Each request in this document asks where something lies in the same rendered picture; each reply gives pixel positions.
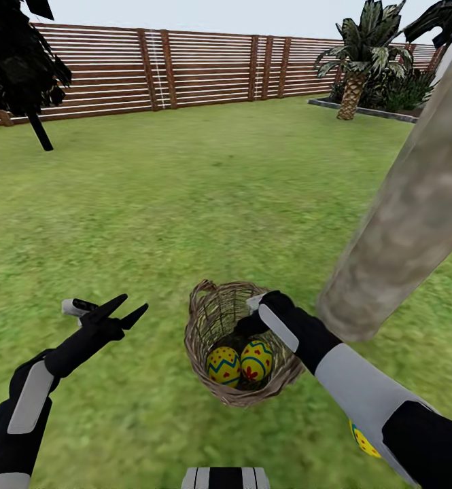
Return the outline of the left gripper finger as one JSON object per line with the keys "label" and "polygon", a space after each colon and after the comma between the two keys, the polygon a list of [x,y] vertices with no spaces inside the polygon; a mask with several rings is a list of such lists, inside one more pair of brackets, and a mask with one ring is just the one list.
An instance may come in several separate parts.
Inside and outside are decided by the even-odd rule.
{"label": "left gripper finger", "polygon": [[129,314],[127,317],[123,319],[118,319],[114,318],[112,319],[113,322],[118,323],[119,327],[123,329],[130,329],[138,320],[139,318],[144,314],[144,312],[148,309],[149,305],[145,304],[136,311],[132,312]]}
{"label": "left gripper finger", "polygon": [[105,331],[104,327],[101,326],[101,323],[107,320],[115,309],[123,304],[127,299],[127,294],[123,294],[107,304],[99,306],[98,308],[90,311],[88,313],[88,320],[90,323],[92,323],[95,330],[102,333],[111,333],[110,331]]}

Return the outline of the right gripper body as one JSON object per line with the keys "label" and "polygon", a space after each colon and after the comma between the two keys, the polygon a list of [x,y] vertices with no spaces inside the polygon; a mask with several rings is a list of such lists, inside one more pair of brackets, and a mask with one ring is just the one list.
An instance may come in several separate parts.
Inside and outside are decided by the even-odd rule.
{"label": "right gripper body", "polygon": [[250,316],[238,320],[239,327],[241,328],[241,332],[245,338],[257,333],[262,334],[265,331],[263,327],[257,324],[255,317],[256,311]]}

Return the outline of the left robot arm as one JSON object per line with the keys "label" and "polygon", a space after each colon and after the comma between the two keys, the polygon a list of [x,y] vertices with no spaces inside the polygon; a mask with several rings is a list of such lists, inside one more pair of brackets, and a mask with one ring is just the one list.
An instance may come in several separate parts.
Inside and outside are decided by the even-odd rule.
{"label": "left robot arm", "polygon": [[62,313],[78,317],[81,329],[15,371],[10,398],[0,405],[0,489],[28,489],[52,407],[49,394],[61,378],[111,340],[124,338],[123,329],[130,329],[149,307],[145,304],[121,320],[108,320],[127,299],[123,294],[102,306],[77,298],[63,301]]}

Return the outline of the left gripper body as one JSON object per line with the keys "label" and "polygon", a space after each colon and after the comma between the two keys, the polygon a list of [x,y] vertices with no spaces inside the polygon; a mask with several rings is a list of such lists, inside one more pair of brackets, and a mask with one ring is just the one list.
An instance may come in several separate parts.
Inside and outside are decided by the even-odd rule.
{"label": "left gripper body", "polygon": [[112,320],[105,320],[101,323],[101,326],[104,327],[105,331],[110,331],[111,333],[102,333],[95,330],[92,323],[88,320],[88,316],[89,314],[86,313],[79,319],[81,329],[63,343],[66,355],[76,363],[84,363],[111,340],[119,341],[124,338],[124,332],[118,323]]}

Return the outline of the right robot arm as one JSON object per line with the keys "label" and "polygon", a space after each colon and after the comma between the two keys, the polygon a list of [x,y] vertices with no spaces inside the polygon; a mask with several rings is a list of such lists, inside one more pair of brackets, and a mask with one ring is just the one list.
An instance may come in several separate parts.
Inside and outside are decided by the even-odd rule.
{"label": "right robot arm", "polygon": [[394,471],[422,489],[452,489],[452,421],[362,358],[279,290],[247,299],[235,336],[272,330],[309,368]]}

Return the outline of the wicker basket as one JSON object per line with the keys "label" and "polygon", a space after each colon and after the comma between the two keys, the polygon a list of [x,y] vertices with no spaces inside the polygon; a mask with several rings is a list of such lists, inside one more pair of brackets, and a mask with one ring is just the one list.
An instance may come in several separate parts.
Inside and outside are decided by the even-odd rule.
{"label": "wicker basket", "polygon": [[[190,364],[193,372],[213,396],[230,407],[248,408],[253,403],[277,396],[285,386],[295,385],[301,374],[307,371],[307,366],[272,330],[267,329],[262,334],[257,333],[246,338],[243,335],[236,337],[234,334],[238,320],[250,316],[247,299],[270,293],[271,290],[245,281],[216,287],[212,280],[204,279],[189,295],[190,316],[185,329],[184,344]],[[209,293],[197,299],[196,294],[199,291]],[[208,308],[212,306],[216,309],[208,314]],[[242,354],[243,348],[253,340],[267,343],[273,352],[273,366],[266,378],[249,381],[241,372],[235,388],[210,380],[207,359],[214,350],[227,346]]]}

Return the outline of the easter egg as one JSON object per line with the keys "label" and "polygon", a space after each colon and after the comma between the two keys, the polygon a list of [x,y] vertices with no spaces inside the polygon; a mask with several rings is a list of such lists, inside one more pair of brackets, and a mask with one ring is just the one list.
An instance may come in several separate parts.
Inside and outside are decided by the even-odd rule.
{"label": "easter egg", "polygon": [[273,352],[267,343],[253,340],[239,355],[242,374],[251,381],[266,378],[273,366]]}
{"label": "easter egg", "polygon": [[218,347],[207,359],[207,373],[211,381],[235,388],[241,373],[239,353],[232,347]]}
{"label": "easter egg", "polygon": [[381,458],[381,455],[373,448],[372,444],[362,435],[362,433],[357,429],[357,427],[351,420],[349,420],[349,424],[352,435],[354,436],[358,445],[371,456]]}

